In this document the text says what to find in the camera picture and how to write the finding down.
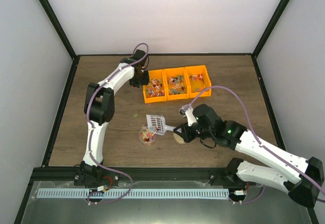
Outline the gold round jar lid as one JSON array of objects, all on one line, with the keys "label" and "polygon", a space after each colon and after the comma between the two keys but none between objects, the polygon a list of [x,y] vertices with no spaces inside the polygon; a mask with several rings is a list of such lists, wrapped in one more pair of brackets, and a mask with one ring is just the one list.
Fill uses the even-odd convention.
[{"label": "gold round jar lid", "polygon": [[184,139],[181,136],[179,136],[178,134],[173,133],[173,136],[174,136],[174,139],[175,139],[175,141],[177,143],[179,143],[179,144],[184,144],[185,143]]}]

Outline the orange bin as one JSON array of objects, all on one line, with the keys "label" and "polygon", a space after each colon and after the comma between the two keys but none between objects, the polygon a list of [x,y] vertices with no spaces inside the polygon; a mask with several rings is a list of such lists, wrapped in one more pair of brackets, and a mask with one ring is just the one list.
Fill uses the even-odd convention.
[{"label": "orange bin", "polygon": [[200,92],[212,85],[205,65],[187,66],[184,68],[189,80],[190,99],[194,99]]},{"label": "orange bin", "polygon": [[164,79],[167,83],[168,101],[189,98],[189,81],[184,67],[164,69]]},{"label": "orange bin", "polygon": [[143,85],[144,103],[160,103],[167,101],[168,86],[163,69],[151,70],[148,85]]}]

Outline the white slotted plastic scoop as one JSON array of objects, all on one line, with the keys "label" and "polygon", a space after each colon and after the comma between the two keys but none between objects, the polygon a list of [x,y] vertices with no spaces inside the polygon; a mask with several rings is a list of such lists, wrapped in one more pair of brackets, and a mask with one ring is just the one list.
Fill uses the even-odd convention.
[{"label": "white slotted plastic scoop", "polygon": [[175,127],[166,124],[166,119],[159,115],[146,115],[147,125],[155,130],[157,135],[163,136],[167,131],[172,132]]}]

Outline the clear glass jar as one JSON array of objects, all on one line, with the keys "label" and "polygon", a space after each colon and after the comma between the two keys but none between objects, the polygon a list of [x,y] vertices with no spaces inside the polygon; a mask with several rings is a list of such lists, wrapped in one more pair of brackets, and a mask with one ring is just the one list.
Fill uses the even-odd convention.
[{"label": "clear glass jar", "polygon": [[144,126],[139,131],[139,140],[146,146],[152,146],[156,141],[156,136],[156,129],[152,126]]}]

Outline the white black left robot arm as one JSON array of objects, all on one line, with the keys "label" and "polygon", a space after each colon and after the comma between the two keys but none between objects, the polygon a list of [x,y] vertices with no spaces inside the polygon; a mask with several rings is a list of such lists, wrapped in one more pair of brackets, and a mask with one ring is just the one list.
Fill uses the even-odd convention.
[{"label": "white black left robot arm", "polygon": [[86,91],[84,113],[88,125],[87,146],[77,171],[75,185],[97,186],[109,177],[129,175],[122,171],[103,166],[103,144],[107,126],[115,113],[115,95],[129,82],[133,87],[149,83],[145,63],[148,52],[135,49],[131,57],[123,58],[117,68],[98,83],[89,83]]}]

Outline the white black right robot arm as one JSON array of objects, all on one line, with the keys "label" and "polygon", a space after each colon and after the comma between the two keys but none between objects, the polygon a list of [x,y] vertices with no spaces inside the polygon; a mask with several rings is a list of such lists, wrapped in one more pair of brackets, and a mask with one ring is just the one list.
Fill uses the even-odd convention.
[{"label": "white black right robot arm", "polygon": [[185,143],[194,139],[211,139],[216,146],[248,155],[259,162],[257,166],[240,158],[233,158],[226,171],[226,180],[232,185],[255,182],[283,191],[297,204],[313,208],[324,183],[321,160],[296,156],[256,136],[247,127],[222,120],[213,108],[201,104],[195,108],[184,105],[179,110],[186,122],[174,129]]}]

